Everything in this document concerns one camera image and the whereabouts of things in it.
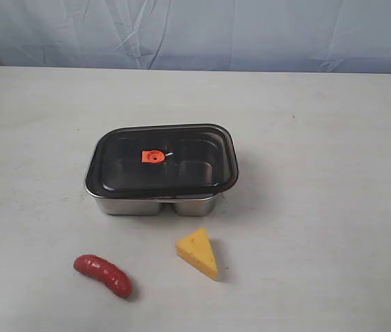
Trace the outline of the red toy sausage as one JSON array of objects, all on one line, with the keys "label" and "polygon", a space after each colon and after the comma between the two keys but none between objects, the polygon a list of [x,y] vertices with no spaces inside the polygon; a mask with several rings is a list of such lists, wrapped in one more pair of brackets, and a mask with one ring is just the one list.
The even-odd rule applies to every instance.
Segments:
[{"label": "red toy sausage", "polygon": [[96,255],[81,255],[73,263],[73,268],[105,285],[112,293],[127,298],[133,291],[128,275],[115,264]]}]

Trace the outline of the dark transparent box lid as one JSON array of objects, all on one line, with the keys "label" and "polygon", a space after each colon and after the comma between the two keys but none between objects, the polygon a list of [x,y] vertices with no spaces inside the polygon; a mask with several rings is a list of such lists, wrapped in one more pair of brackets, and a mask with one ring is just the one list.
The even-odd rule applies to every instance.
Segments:
[{"label": "dark transparent box lid", "polygon": [[100,199],[174,198],[225,192],[238,174],[233,140],[224,127],[172,124],[106,133],[84,182]]}]

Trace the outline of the yellow toy cheese wedge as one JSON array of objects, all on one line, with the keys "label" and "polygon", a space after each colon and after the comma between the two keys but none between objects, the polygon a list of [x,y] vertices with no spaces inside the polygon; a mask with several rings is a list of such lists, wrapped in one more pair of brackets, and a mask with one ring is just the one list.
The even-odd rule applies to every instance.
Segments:
[{"label": "yellow toy cheese wedge", "polygon": [[180,258],[212,280],[218,279],[216,258],[205,227],[187,235],[175,245]]}]

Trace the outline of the stainless steel lunch box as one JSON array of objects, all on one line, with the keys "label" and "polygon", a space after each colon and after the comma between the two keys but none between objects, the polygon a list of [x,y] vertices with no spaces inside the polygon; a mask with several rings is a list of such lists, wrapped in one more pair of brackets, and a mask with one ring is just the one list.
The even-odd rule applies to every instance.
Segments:
[{"label": "stainless steel lunch box", "polygon": [[86,191],[95,199],[99,209],[108,215],[155,216],[165,205],[170,205],[180,216],[199,217],[208,215],[216,206],[221,194],[153,197],[139,199],[112,199],[98,194],[88,181]]}]

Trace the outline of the blue-grey fabric backdrop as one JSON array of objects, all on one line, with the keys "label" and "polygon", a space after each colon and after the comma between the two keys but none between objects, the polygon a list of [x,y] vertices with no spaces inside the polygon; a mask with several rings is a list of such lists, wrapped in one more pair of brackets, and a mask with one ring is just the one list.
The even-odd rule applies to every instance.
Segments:
[{"label": "blue-grey fabric backdrop", "polygon": [[0,1],[0,65],[391,73],[391,1]]}]

